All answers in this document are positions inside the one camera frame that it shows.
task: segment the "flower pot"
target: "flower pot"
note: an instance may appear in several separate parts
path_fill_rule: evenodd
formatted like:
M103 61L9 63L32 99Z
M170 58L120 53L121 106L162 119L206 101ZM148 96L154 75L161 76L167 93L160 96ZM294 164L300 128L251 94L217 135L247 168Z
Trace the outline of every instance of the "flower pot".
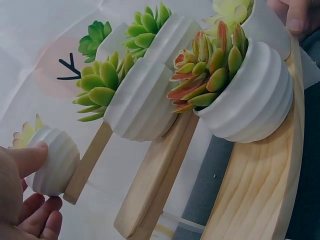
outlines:
M250 143L271 135L286 118L293 83L279 53L249 38L237 74L208 107L194 111L212 133L231 142Z
M99 45L96 50L95 60L105 62L107 56L111 56L115 51L118 51L119 59L122 60L125 56L126 49L123 43L126 41L126 30L129 26L124 22L114 29Z
M65 131L46 125L33 135L27 146L34 147L39 141L48 145L48 156L43 166L26 178L26 183L36 193L59 196L65 192L80 162L79 150Z
M268 44L279 52L283 60L286 60L291 50L288 30L265 0L253 1L251 15L242 24L246 36L256 42Z
M163 136L172 126L175 106L167 98L176 86L164 64L139 58L107 107L103 120L122 138L144 142Z
M182 49L192 49L192 39L200 30L193 19L174 13L157 33L144 58L165 64L174 71L174 59Z

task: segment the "fingernail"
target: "fingernail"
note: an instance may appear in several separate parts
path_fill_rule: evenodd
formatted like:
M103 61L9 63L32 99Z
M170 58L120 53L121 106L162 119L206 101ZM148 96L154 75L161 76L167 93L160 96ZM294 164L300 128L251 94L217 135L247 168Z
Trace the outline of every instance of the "fingernail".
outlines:
M45 149L47 147L47 144L44 141L40 141L36 144L37 148Z
M287 21L286 27L291 31L301 31L303 28L303 23L296 18L291 18Z

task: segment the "wooden stand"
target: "wooden stand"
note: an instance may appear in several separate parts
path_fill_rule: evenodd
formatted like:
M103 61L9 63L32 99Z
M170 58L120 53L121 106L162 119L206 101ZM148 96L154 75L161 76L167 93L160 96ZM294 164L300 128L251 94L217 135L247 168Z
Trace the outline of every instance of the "wooden stand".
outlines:
M283 240L298 188L304 139L304 87L298 40L286 60L294 101L283 124L266 139L235 143L203 240ZM180 114L170 131L152 142L115 219L130 240L149 240L185 158L199 118ZM112 135L103 123L63 198L76 204Z

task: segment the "succulent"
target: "succulent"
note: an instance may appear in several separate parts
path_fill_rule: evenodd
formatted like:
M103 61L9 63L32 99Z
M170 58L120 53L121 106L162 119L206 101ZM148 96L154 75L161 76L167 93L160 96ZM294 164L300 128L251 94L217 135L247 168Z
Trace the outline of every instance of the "succulent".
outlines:
M103 24L95 20L88 26L88 35L79 41L78 51L88 58L84 61L86 64L92 63L96 59L97 49L102 41L112 32L110 23Z
M248 50L248 39L239 23L233 41L225 22L218 25L216 41L204 31L192 40L192 50L183 49L174 60L170 81L180 84L167 97L177 108L174 113L202 110L217 99L241 67Z
M86 66L81 71L81 79L76 86L83 90L73 101L74 104L86 106L78 111L80 114L94 113L78 119L80 122L89 122L100 119L116 93L122 80L135 64L128 51L123 60L119 62L118 52L108 56L105 62L94 61L92 66Z
M211 25L205 33L216 37L220 21L224 21L233 34L237 23L244 23L250 16L254 0L213 0L213 10L216 15L203 19L204 23Z
M135 21L125 32L130 40L123 44L130 49L133 57L138 59L145 55L148 47L171 14L171 10L163 3L160 4L159 11L158 7L153 12L149 6L146 6L144 13L135 12Z
M37 114L35 117L35 127L33 128L27 121L22 125L22 132L15 132L13 134L12 146L10 149L23 149L26 148L30 139L40 128L44 126L40 116Z

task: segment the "human hand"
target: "human hand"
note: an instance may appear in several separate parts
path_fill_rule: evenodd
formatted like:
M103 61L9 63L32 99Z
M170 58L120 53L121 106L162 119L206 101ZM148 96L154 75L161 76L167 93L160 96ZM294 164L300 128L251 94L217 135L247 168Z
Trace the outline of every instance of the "human hand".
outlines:
M0 146L0 239L57 240L62 215L62 200L33 194L23 202L27 184L23 178L37 171L45 162L48 146L6 149Z
M300 40L320 27L320 0L267 0L267 3Z

